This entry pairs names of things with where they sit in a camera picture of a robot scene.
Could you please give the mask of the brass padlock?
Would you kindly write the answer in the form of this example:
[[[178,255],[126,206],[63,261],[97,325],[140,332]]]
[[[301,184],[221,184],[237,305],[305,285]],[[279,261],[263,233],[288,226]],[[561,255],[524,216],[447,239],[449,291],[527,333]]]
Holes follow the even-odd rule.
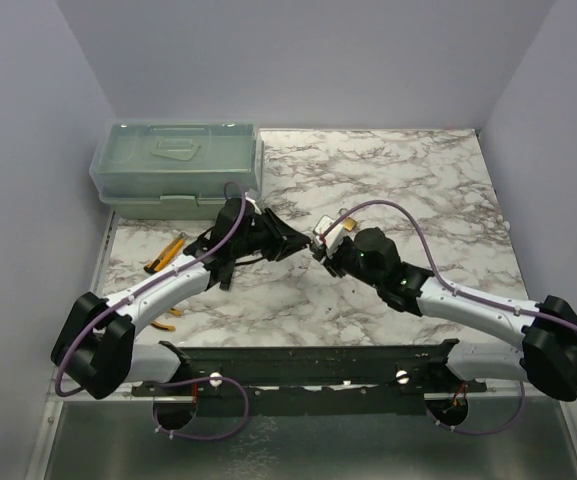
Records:
[[[348,232],[353,232],[358,229],[358,222],[351,216],[346,216],[342,220],[341,225]]]

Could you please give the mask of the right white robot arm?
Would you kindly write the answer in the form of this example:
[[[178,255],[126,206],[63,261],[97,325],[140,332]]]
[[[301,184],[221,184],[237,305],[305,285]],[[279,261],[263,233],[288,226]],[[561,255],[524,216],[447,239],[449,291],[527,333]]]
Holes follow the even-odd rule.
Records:
[[[369,285],[398,312],[448,320],[496,338],[490,344],[460,342],[448,357],[432,362],[427,371],[435,389],[503,379],[528,382],[556,400],[577,399],[577,313],[565,300],[513,300],[447,282],[401,260],[378,228],[350,237],[341,226],[317,227],[312,251],[332,276],[350,275]]]

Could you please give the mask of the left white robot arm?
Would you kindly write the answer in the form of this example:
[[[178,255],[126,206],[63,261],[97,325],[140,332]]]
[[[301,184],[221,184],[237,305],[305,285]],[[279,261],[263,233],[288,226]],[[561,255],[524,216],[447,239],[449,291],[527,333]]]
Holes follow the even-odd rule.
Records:
[[[50,355],[57,368],[56,394],[69,394],[61,385],[64,377],[95,399],[139,381],[156,382],[169,395],[182,393],[190,372],[181,355],[161,344],[137,349],[136,337],[169,308],[214,285],[227,288],[240,259],[278,262],[309,244],[271,209],[228,200],[213,226],[161,271],[114,295],[87,292],[75,300]]]

